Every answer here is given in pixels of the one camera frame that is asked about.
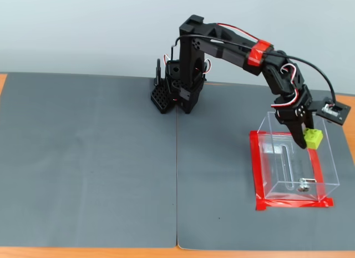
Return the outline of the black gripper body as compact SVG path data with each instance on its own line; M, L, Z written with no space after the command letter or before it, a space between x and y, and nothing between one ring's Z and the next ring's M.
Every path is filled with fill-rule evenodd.
M273 94L278 95L275 99L275 104L287 104L292 99L295 98L295 92L285 93L281 90L281 88L273 88ZM300 89L298 89L296 101L287 106L279 106L274 107L276 110L276 116L281 120L284 124L285 122L295 121L306 126L306 115L307 113L312 113L309 110L311 103L313 102L311 92L307 85L303 84Z

